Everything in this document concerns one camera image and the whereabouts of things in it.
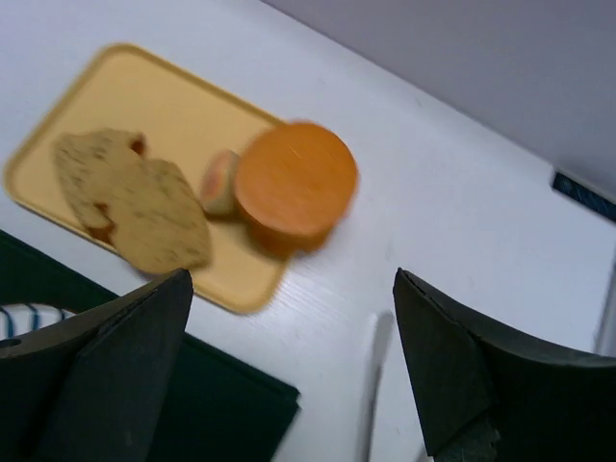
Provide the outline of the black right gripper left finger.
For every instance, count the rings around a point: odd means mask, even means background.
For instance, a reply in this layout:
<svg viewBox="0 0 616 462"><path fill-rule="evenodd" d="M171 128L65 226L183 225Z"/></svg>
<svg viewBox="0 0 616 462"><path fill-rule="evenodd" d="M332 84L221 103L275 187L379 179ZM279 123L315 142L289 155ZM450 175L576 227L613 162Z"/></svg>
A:
<svg viewBox="0 0 616 462"><path fill-rule="evenodd" d="M177 269L2 341L2 460L146 460L192 300Z"/></svg>

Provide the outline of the speckled bread slice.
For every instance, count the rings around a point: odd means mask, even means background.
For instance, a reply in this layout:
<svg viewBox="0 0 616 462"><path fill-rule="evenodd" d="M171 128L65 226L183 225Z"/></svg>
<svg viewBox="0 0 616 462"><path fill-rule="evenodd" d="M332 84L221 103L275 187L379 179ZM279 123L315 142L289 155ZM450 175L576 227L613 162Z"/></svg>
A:
<svg viewBox="0 0 616 462"><path fill-rule="evenodd" d="M93 238L111 241L114 224L106 216L106 194L116 174L140 162L145 150L143 134L112 128L62 134L54 142L53 164L64 199Z"/></svg>
<svg viewBox="0 0 616 462"><path fill-rule="evenodd" d="M162 274L213 259L208 221L180 168L142 161L119 173L107 200L111 242L137 270Z"/></svg>

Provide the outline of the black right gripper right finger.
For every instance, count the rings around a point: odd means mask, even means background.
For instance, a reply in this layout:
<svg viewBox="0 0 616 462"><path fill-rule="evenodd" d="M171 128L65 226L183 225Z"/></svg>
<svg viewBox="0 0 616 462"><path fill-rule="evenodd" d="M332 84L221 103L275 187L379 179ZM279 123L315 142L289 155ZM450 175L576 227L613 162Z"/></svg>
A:
<svg viewBox="0 0 616 462"><path fill-rule="evenodd" d="M615 361L483 315L399 269L398 331L435 461L611 461Z"/></svg>

